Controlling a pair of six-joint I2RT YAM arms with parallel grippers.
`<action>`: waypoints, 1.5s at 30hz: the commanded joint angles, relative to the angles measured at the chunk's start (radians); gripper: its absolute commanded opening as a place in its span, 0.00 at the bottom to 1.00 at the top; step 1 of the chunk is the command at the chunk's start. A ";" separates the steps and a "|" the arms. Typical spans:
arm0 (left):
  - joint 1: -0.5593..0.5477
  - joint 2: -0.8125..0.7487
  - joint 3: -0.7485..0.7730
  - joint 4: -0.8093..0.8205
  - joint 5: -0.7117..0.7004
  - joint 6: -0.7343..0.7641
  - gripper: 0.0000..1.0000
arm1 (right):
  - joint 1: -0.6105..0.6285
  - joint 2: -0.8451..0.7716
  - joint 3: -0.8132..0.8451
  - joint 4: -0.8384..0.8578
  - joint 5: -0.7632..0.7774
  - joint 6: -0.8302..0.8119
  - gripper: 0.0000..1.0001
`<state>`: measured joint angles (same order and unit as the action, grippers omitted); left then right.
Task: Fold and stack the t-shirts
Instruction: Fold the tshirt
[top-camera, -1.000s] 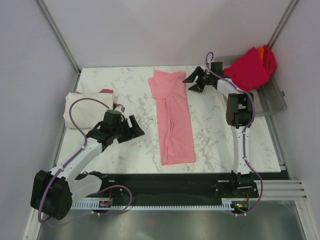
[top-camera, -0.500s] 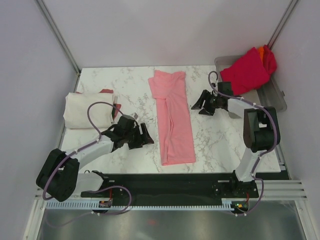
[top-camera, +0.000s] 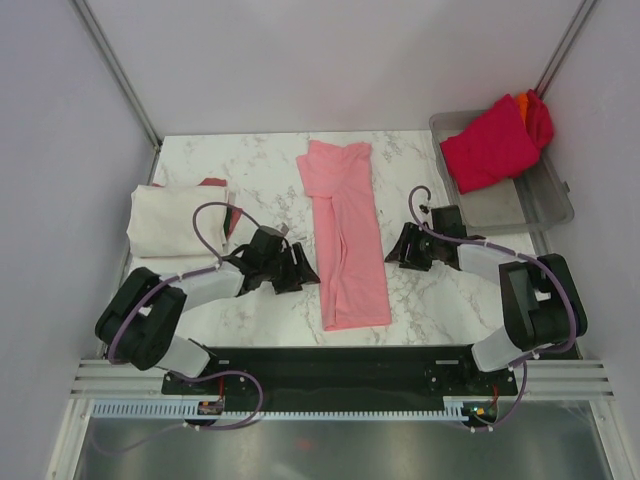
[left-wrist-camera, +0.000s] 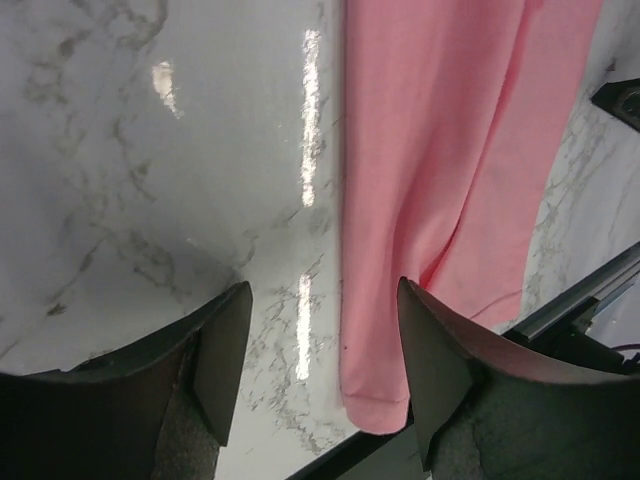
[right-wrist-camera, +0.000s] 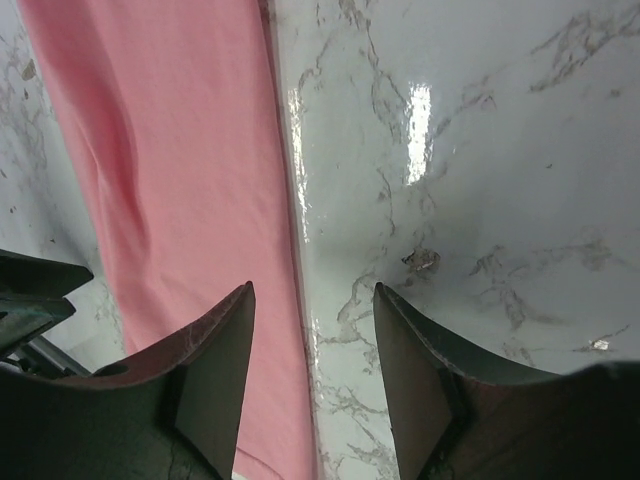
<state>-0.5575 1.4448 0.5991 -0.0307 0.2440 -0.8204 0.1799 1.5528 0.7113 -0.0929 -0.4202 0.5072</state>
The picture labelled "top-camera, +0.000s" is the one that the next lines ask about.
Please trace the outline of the pink t shirt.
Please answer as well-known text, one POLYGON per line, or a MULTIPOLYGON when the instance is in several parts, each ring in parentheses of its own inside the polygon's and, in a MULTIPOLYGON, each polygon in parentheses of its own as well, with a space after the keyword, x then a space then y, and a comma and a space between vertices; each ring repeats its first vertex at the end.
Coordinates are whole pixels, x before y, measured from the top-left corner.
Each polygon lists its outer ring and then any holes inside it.
POLYGON ((371 168, 372 147, 319 140, 296 159, 311 199, 323 329, 392 322, 371 168))

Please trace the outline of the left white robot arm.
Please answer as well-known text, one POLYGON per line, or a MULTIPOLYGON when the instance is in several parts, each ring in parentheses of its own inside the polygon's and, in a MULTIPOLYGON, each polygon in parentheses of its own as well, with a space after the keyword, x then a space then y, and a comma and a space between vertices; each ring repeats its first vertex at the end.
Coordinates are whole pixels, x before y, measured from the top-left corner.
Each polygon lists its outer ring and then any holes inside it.
POLYGON ((165 277, 146 267, 134 269, 97 320, 95 334, 108 346, 110 362, 172 371, 196 392, 208 393, 218 385, 220 371, 201 342, 176 334, 182 315, 243 296, 265 282, 283 294, 320 278, 300 243, 261 226, 249 243, 210 267, 165 277))

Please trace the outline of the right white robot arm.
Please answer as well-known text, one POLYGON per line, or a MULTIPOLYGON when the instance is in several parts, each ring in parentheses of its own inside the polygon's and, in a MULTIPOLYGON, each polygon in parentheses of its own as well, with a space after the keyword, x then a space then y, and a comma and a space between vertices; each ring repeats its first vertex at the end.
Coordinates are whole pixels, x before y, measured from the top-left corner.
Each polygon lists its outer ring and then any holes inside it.
POLYGON ((438 261, 499 287, 503 325, 471 347, 472 360, 458 368, 467 392, 483 392, 494 371, 541 352, 564 353, 588 329, 587 316, 565 258, 530 256, 467 234, 456 206, 435 208, 432 221, 404 224, 385 261, 428 271, 438 261))

